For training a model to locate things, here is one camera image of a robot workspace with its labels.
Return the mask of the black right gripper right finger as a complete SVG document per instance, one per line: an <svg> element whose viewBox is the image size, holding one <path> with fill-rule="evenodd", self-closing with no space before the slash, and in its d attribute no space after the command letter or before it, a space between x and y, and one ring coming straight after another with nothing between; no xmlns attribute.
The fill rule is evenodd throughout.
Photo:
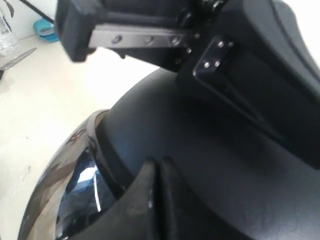
<svg viewBox="0 0 320 240"><path fill-rule="evenodd" d="M250 122L320 167L320 102L225 35L199 37L176 82L187 94Z"/></svg>

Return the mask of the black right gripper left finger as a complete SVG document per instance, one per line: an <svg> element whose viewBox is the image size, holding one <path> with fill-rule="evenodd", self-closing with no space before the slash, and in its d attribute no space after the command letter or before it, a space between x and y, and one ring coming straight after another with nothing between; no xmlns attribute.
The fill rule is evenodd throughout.
<svg viewBox="0 0 320 240"><path fill-rule="evenodd" d="M55 29L71 61L84 62L93 51L89 47L92 32L106 15L102 0L59 0Z"/></svg>

